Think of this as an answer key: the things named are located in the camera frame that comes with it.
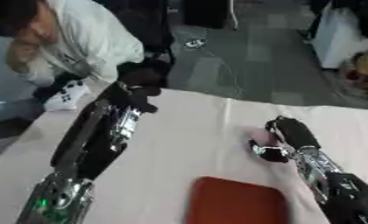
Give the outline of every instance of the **prosthetic hand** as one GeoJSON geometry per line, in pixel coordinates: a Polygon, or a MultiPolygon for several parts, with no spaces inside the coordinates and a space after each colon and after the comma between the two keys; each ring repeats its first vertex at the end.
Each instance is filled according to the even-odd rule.
{"type": "Polygon", "coordinates": [[[261,147],[250,140],[252,150],[269,162],[293,160],[331,224],[368,224],[368,185],[324,154],[304,123],[279,116],[265,128],[279,145],[261,147]]]}
{"type": "Polygon", "coordinates": [[[142,113],[157,111],[147,98],[160,90],[142,87],[143,80],[113,83],[80,113],[52,157],[53,172],[35,186],[17,224],[83,223],[93,181],[127,148],[142,113]]]}

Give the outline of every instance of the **black glove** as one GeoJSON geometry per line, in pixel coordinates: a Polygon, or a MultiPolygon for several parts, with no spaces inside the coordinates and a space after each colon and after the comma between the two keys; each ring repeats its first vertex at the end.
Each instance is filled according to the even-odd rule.
{"type": "Polygon", "coordinates": [[[139,69],[120,77],[117,82],[106,88],[99,98],[105,98],[119,108],[131,105],[142,113],[155,113],[158,109],[148,102],[148,96],[160,95],[161,90],[155,85],[158,81],[159,75],[152,69],[139,69]],[[124,83],[127,89],[123,89],[120,82],[124,83]]]}

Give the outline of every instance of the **floor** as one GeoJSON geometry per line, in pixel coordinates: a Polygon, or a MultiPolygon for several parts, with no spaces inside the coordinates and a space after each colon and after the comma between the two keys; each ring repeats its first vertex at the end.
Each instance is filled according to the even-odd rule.
{"type": "MultiPolygon", "coordinates": [[[[188,27],[180,24],[180,13],[171,14],[178,58],[171,87],[244,101],[368,109],[341,94],[334,74],[323,73],[311,47],[301,42],[296,29],[306,28],[312,16],[298,1],[236,0],[238,31],[230,21],[222,30],[188,27]],[[207,37],[202,49],[183,45],[196,37],[207,37]]],[[[28,98],[33,87],[6,68],[8,41],[0,38],[0,101],[14,102],[28,98]]],[[[0,154],[16,139],[0,139],[0,154]]]]}

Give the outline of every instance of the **cable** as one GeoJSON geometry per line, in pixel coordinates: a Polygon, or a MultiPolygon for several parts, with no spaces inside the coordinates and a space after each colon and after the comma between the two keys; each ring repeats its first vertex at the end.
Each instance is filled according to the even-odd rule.
{"type": "MultiPolygon", "coordinates": [[[[193,35],[192,33],[186,32],[186,31],[177,31],[177,33],[179,34],[183,34],[183,35],[187,35],[190,36],[192,38],[192,40],[190,41],[194,41],[195,39],[204,39],[207,43],[208,40],[208,36],[209,36],[209,29],[206,29],[206,34],[204,38],[198,38],[195,35],[193,35]]],[[[179,44],[186,46],[186,44],[181,43],[180,38],[175,36],[177,41],[179,42],[179,44]]],[[[209,50],[205,49],[204,45],[199,47],[199,48],[187,48],[187,49],[200,49],[202,51],[204,51],[206,54],[214,57],[214,58],[218,58],[221,60],[223,66],[226,68],[226,70],[228,71],[229,75],[233,78],[233,84],[234,84],[234,88],[236,89],[236,94],[235,96],[233,96],[234,99],[240,99],[242,93],[244,92],[244,90],[238,85],[238,80],[237,80],[237,76],[232,72],[232,69],[230,68],[230,66],[221,58],[218,57],[217,55],[215,55],[214,53],[210,52],[209,50]]]]}
{"type": "Polygon", "coordinates": [[[235,85],[235,89],[236,89],[236,95],[233,97],[235,99],[239,99],[239,97],[241,96],[241,94],[244,92],[244,90],[238,85],[238,81],[237,81],[237,76],[232,72],[231,68],[228,66],[228,64],[226,64],[226,62],[221,58],[216,56],[215,54],[213,54],[212,52],[206,50],[205,48],[200,48],[201,50],[203,50],[205,53],[218,58],[221,60],[221,62],[223,63],[223,65],[225,66],[226,70],[228,71],[229,75],[233,78],[233,84],[235,85]]]}

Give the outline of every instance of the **game controller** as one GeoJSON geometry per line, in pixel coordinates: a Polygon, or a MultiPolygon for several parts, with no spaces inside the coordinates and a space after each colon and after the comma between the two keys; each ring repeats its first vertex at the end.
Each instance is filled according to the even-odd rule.
{"type": "Polygon", "coordinates": [[[71,80],[59,93],[45,103],[45,111],[75,110],[79,99],[89,93],[90,90],[83,81],[71,80]]]}

